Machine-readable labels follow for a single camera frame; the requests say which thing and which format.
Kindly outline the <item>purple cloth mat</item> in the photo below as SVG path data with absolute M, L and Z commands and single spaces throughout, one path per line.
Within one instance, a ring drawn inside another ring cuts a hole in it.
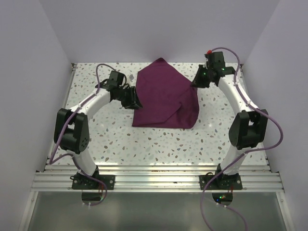
M 189 129 L 198 119 L 197 89 L 163 58 L 138 72 L 136 92 L 142 108 L 134 111 L 133 127 Z

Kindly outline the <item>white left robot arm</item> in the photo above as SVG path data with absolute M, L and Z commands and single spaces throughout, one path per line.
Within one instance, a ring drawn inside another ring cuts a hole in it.
M 99 186 L 100 177 L 95 174 L 97 166 L 92 160 L 88 145 L 90 142 L 89 121 L 94 115 L 111 101 L 121 102 L 125 109 L 140 109 L 142 104 L 135 86 L 127 83 L 125 74 L 112 70 L 109 78 L 98 81 L 94 90 L 75 106 L 57 112 L 54 143 L 49 164 L 60 159 L 54 158 L 58 148 L 67 151 L 71 156 L 83 183 L 89 189 Z

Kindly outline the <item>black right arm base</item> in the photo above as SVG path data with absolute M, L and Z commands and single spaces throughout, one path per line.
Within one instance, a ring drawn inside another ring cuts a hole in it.
M 242 180 L 239 174 L 225 175 L 221 174 L 217 178 L 213 179 L 216 175 L 209 172 L 205 175 L 199 175 L 200 189 L 203 190 L 210 181 L 210 184 L 206 187 L 207 190 L 242 190 Z

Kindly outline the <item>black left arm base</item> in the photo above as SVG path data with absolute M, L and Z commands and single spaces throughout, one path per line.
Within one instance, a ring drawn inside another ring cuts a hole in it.
M 113 190 L 116 181 L 115 179 L 115 175 L 101 175 L 98 170 L 96 170 L 93 176 L 90 177 L 80 173 L 76 173 L 70 177 L 73 190 Z

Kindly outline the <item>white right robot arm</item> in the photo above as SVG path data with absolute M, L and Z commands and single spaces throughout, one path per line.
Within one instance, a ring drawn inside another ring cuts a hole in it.
M 205 89 L 214 83 L 228 99 L 235 115 L 229 129 L 230 148 L 214 177 L 215 185 L 225 189 L 231 184 L 230 176 L 239 173 L 246 152 L 263 142 L 268 122 L 264 115 L 267 111 L 260 110 L 251 102 L 237 80 L 239 69 L 226 66 L 223 52 L 211 50 L 205 54 L 205 58 L 206 62 L 199 65 L 191 86 Z

